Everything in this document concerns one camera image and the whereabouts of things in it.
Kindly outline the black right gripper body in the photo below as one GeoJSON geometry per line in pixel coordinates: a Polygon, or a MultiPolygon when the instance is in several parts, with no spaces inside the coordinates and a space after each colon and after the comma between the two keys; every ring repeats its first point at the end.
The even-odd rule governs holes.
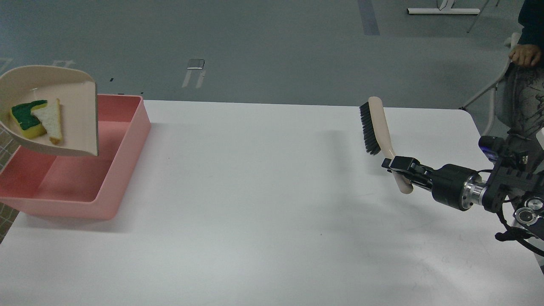
{"type": "Polygon", "coordinates": [[[436,202],[460,211],[467,211],[474,205],[472,192],[482,183],[479,172],[453,164],[439,169],[426,165],[422,168],[429,182],[427,190],[436,202]]]}

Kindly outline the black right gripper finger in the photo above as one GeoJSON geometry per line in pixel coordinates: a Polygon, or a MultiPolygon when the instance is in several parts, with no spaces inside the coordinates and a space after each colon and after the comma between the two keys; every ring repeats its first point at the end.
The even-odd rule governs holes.
{"type": "Polygon", "coordinates": [[[406,156],[385,158],[381,167],[392,174],[400,174],[411,183],[431,183],[433,168],[420,163],[417,159],[406,156]]]}

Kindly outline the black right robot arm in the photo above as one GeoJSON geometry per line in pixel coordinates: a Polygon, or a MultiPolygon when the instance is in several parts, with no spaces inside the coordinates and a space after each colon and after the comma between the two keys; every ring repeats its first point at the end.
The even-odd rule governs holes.
{"type": "Polygon", "coordinates": [[[505,232],[495,235],[498,241],[517,241],[542,256],[543,250],[528,242],[543,238],[543,174],[525,170],[523,151],[515,151],[504,139],[482,136],[478,143],[493,163],[482,172],[446,164],[433,169],[406,156],[385,158],[382,167],[413,184],[430,191],[433,199],[448,207],[467,211],[475,205],[498,216],[505,232]]]}

